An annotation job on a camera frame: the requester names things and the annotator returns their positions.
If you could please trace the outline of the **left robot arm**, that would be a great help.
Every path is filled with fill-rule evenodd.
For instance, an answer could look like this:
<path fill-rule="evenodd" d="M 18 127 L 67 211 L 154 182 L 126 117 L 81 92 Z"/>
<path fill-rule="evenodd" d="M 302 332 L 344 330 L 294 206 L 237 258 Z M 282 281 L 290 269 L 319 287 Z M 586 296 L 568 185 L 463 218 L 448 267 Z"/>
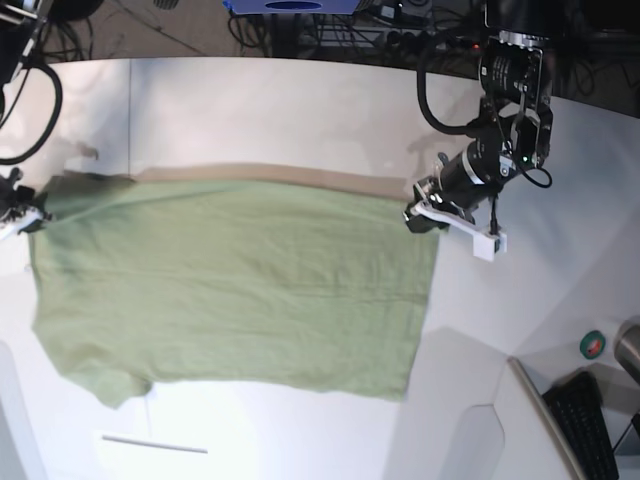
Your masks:
<path fill-rule="evenodd" d="M 548 189 L 533 172 L 543 172 L 549 156 L 553 113 L 550 97 L 553 43 L 562 35 L 558 1 L 488 1 L 482 17 L 430 35 L 420 54 L 417 98 L 427 123 L 469 144 L 440 170 L 413 186 L 404 221 L 413 233 L 473 225 L 484 201 L 495 206 L 507 183 L 523 177 Z M 427 65 L 438 47 L 478 48 L 482 88 L 478 115 L 463 125 L 443 123 L 427 97 Z"/>

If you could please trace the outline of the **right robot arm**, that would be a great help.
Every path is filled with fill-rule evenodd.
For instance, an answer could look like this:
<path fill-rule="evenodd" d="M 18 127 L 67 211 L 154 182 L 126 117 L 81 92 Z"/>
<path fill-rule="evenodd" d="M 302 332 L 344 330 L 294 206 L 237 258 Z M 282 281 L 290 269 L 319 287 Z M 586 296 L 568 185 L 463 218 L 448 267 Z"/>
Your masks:
<path fill-rule="evenodd" d="M 1 86 L 16 79 L 21 83 L 11 102 L 1 97 L 1 124 L 6 125 L 22 96 L 26 82 L 34 71 L 47 76 L 53 87 L 54 102 L 43 132 L 24 152 L 1 159 L 10 172 L 1 178 L 1 225 L 16 230 L 39 222 L 47 214 L 33 202 L 34 191 L 19 184 L 23 172 L 19 165 L 33 157 L 51 136 L 59 119 L 63 89 L 58 74 L 36 54 L 40 35 L 50 19 L 51 0 L 3 1 L 1 3 Z"/>

